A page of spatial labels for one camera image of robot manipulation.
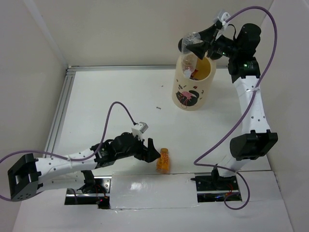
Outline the orange juice bottle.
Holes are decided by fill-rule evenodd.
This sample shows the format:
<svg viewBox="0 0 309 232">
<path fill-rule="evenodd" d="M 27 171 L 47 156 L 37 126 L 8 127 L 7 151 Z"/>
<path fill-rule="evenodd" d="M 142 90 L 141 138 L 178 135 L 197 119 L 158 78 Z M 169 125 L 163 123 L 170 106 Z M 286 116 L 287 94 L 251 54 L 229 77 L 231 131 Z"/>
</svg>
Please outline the orange juice bottle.
<svg viewBox="0 0 309 232">
<path fill-rule="evenodd" d="M 168 174 L 170 171 L 169 150 L 167 148 L 160 150 L 160 158 L 156 163 L 156 171 L 161 174 Z"/>
</svg>

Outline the clear unlabelled plastic bottle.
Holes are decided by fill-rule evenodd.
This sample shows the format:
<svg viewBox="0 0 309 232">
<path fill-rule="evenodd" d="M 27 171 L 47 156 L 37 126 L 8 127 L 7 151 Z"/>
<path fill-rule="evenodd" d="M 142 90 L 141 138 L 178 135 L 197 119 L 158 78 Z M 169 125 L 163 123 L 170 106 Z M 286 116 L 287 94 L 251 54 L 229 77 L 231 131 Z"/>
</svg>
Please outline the clear unlabelled plastic bottle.
<svg viewBox="0 0 309 232">
<path fill-rule="evenodd" d="M 197 56 L 188 50 L 188 45 L 193 45 L 201 41 L 200 34 L 197 32 L 191 32 L 186 34 L 181 42 L 181 65 L 185 78 L 189 79 L 192 73 L 196 69 Z"/>
</svg>

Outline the red label plastic bottle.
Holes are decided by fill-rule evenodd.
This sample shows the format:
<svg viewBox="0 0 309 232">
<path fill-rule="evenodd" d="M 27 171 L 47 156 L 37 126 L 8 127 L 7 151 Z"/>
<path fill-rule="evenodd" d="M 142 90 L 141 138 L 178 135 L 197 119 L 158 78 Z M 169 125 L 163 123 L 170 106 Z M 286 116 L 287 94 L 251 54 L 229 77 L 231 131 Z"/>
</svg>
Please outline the red label plastic bottle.
<svg viewBox="0 0 309 232">
<path fill-rule="evenodd" d="M 195 70 L 191 73 L 190 78 L 193 79 L 193 80 L 196 80 L 195 75 L 197 74 L 197 72 L 198 72 L 198 70 L 195 69 Z"/>
</svg>

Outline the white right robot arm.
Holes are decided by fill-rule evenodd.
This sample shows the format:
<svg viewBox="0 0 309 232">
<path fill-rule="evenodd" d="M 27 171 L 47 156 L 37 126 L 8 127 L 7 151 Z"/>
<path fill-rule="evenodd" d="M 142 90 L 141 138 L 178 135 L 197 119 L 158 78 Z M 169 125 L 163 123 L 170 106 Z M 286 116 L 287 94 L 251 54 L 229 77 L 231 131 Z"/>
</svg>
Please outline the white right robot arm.
<svg viewBox="0 0 309 232">
<path fill-rule="evenodd" d="M 261 29 L 255 24 L 247 23 L 233 39 L 223 36 L 223 29 L 223 23 L 217 21 L 199 32 L 200 43 L 188 46 L 198 58 L 203 55 L 212 60 L 222 56 L 228 58 L 228 72 L 240 103 L 241 118 L 236 125 L 194 161 L 195 166 L 202 166 L 200 161 L 205 156 L 224 142 L 238 126 L 242 127 L 241 135 L 230 140 L 230 153 L 213 166 L 215 175 L 211 177 L 211 185 L 215 189 L 226 186 L 228 177 L 235 176 L 249 162 L 265 156 L 278 141 L 277 133 L 271 131 L 266 119 L 260 91 L 263 75 L 254 56 L 260 43 Z"/>
</svg>

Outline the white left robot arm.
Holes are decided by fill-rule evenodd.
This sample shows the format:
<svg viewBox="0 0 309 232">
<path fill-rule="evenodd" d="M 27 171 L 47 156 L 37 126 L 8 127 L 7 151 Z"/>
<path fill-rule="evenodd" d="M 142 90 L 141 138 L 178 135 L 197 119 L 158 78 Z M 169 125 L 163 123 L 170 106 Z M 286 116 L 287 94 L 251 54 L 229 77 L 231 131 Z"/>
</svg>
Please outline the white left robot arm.
<svg viewBox="0 0 309 232">
<path fill-rule="evenodd" d="M 37 193 L 61 188 L 89 193 L 95 188 L 92 170 L 111 166 L 127 157 L 151 163 L 160 153 L 151 138 L 148 138 L 148 145 L 144 145 L 138 136 L 124 132 L 65 159 L 35 158 L 32 153 L 25 154 L 8 170 L 10 200 L 20 202 Z"/>
</svg>

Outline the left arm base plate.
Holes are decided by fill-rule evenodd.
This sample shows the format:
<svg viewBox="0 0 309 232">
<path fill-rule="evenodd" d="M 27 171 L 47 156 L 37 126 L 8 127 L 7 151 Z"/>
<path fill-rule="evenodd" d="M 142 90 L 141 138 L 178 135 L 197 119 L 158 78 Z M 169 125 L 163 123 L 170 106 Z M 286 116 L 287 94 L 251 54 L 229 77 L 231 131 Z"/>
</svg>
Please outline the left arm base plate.
<svg viewBox="0 0 309 232">
<path fill-rule="evenodd" d="M 86 193 L 67 189 L 64 205 L 90 205 L 98 209 L 110 209 L 111 176 L 95 176 L 96 184 Z"/>
</svg>

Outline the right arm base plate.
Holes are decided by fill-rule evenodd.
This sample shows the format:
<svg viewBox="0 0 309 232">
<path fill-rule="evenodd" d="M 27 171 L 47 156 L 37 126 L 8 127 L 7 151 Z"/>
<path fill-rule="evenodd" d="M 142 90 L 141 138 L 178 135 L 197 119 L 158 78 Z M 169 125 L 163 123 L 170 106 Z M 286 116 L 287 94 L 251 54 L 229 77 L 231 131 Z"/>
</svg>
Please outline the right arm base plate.
<svg viewBox="0 0 309 232">
<path fill-rule="evenodd" d="M 210 175 L 196 175 L 190 179 L 195 182 L 198 203 L 242 201 L 239 186 L 235 176 L 220 177 L 214 180 Z"/>
</svg>

